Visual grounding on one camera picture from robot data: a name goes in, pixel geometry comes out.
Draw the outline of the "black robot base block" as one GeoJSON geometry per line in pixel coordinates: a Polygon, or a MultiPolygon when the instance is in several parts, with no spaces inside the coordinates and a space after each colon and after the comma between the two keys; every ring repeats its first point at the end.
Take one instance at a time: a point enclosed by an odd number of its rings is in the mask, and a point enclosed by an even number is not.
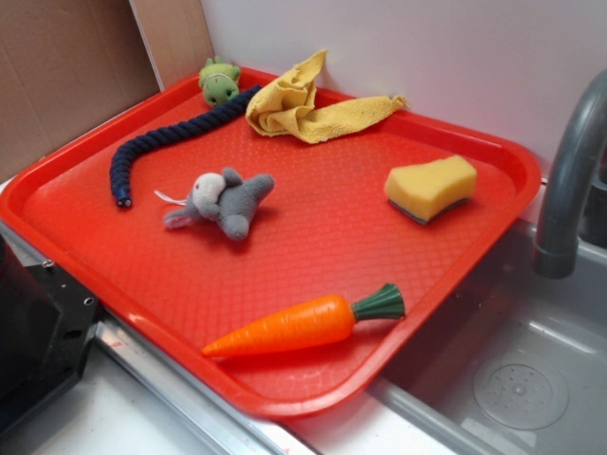
{"type": "Polygon", "coordinates": [[[99,299],[54,263],[25,266],[1,241],[1,436],[77,384],[99,299]]]}

